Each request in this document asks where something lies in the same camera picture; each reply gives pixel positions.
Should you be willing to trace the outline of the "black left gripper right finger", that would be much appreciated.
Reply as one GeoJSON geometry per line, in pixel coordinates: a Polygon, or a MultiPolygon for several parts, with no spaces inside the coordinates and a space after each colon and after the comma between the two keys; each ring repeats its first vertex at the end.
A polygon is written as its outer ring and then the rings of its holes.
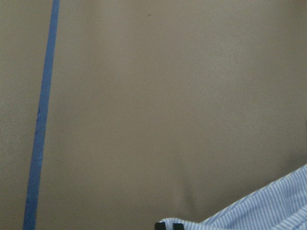
{"type": "Polygon", "coordinates": [[[173,230],[182,230],[182,223],[173,223],[173,230]]]}

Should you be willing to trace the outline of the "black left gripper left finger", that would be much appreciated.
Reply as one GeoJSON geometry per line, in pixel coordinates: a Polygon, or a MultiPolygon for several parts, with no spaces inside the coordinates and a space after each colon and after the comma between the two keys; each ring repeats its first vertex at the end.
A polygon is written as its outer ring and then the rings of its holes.
{"type": "Polygon", "coordinates": [[[166,230],[165,222],[157,222],[154,224],[154,230],[166,230]]]}

